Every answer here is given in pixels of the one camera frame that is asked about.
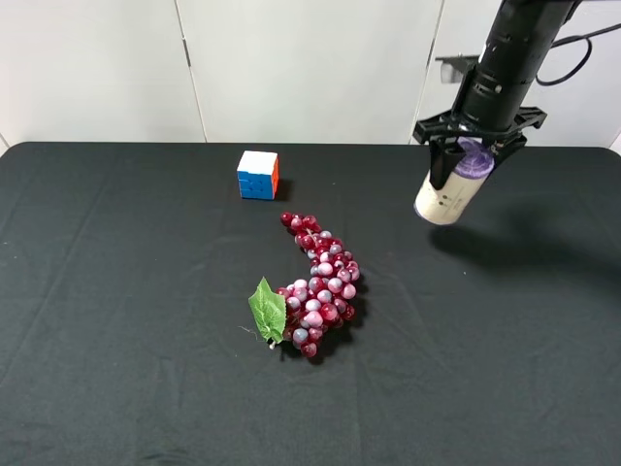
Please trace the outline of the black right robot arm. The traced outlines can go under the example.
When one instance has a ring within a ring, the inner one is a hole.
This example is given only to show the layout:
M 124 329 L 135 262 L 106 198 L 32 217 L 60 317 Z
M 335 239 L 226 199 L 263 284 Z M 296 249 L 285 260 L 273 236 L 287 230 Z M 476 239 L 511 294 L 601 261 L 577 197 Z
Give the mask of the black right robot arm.
M 546 113 L 522 105 L 539 68 L 577 1 L 504 1 L 476 61 L 467 62 L 450 110 L 419 120 L 413 137 L 428 144 L 430 183 L 445 185 L 464 158 L 461 138 L 479 138 L 500 165 L 526 146 L 523 130 L 540 128 Z

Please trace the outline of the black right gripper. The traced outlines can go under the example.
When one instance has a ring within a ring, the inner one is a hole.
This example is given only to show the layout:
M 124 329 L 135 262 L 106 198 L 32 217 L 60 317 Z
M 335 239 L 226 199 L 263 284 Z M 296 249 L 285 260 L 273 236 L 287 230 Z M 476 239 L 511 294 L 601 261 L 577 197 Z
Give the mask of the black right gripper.
M 412 138 L 421 145 L 429 143 L 430 184 L 434 189 L 442 189 L 462 160 L 462 148 L 457 138 L 471 137 L 495 142 L 490 150 L 495 164 L 501 165 L 526 146 L 527 138 L 522 135 L 523 130 L 529 127 L 539 129 L 546 118 L 547 113 L 538 107 L 520 107 L 506 129 L 496 130 L 474 123 L 461 114 L 446 111 L 418 120 Z

